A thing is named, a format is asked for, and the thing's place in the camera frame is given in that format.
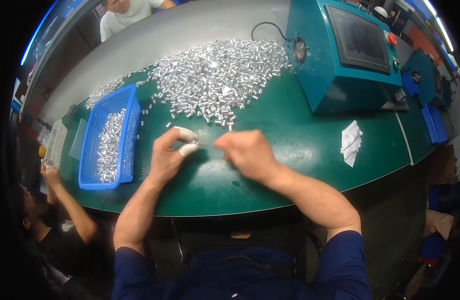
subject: white rag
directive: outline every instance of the white rag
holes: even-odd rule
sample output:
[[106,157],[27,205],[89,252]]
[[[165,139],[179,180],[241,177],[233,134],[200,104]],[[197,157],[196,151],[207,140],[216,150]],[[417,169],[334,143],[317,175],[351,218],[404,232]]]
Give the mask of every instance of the white rag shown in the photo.
[[340,148],[340,153],[343,154],[343,161],[351,167],[353,167],[355,157],[362,143],[362,139],[360,138],[362,134],[363,132],[360,131],[360,128],[357,126],[357,121],[355,120],[342,131],[342,147]]

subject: display screen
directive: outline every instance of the display screen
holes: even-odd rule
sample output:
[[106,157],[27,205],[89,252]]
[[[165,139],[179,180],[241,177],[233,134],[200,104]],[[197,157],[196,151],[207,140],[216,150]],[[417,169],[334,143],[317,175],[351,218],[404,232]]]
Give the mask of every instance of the display screen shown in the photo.
[[340,63],[344,67],[391,74],[380,26],[346,10],[329,5],[325,8],[329,13]]
[[385,59],[385,49],[379,43],[379,39],[382,39],[379,28],[367,26],[366,23],[349,17],[338,16],[337,20],[346,51],[379,60]]

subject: white t-shirt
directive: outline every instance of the white t-shirt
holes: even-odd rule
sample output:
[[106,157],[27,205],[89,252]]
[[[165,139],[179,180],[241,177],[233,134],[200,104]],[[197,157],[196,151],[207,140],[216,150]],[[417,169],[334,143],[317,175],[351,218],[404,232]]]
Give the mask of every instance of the white t-shirt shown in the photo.
[[152,7],[158,8],[163,0],[130,0],[130,9],[124,14],[107,11],[100,21],[102,42],[123,28],[152,14]]

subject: clear plastic bag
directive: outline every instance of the clear plastic bag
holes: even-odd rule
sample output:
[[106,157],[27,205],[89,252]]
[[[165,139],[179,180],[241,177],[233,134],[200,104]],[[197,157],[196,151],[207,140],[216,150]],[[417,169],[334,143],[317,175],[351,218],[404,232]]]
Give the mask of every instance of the clear plastic bag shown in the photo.
[[48,146],[48,142],[50,141],[50,134],[51,131],[48,130],[46,127],[43,127],[42,131],[40,131],[40,134],[36,138],[36,140],[42,145],[45,149]]

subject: fan grille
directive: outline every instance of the fan grille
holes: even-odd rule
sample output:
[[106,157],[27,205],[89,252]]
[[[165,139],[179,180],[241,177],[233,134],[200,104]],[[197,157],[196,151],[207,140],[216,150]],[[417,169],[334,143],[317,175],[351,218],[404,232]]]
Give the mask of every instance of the fan grille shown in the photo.
[[419,84],[420,81],[422,81],[422,76],[417,71],[412,72],[411,78],[413,79],[413,82],[415,82],[416,84]]
[[296,37],[293,40],[293,57],[295,58],[295,61],[299,64],[302,65],[305,61],[305,58],[307,57],[307,49],[308,47],[305,46],[305,42],[303,39],[300,37]]

